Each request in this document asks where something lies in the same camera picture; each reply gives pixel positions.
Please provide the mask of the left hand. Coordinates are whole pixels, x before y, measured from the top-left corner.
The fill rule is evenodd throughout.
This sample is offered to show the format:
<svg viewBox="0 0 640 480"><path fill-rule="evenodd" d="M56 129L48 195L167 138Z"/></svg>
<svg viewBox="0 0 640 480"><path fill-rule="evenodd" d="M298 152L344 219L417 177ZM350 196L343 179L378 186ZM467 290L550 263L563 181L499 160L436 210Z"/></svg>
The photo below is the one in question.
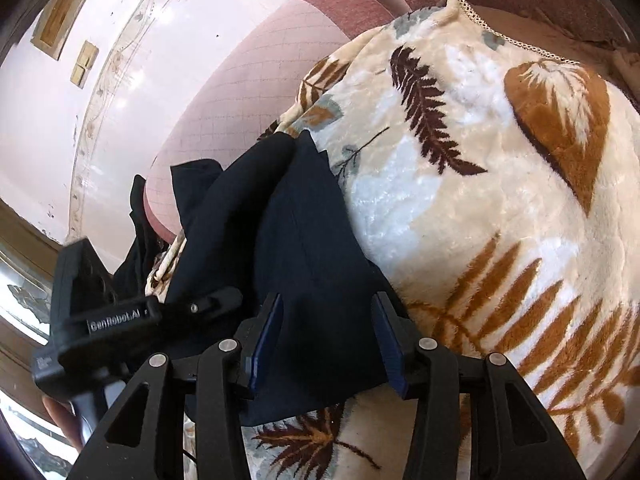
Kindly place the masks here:
<svg viewBox="0 0 640 480"><path fill-rule="evenodd" d="M81 421L72 412L67 404L63 404L50 398L50 396L42 397L42 404L53 422L70 442L73 448L78 452L82 451L84 444L81 439Z"/></svg>

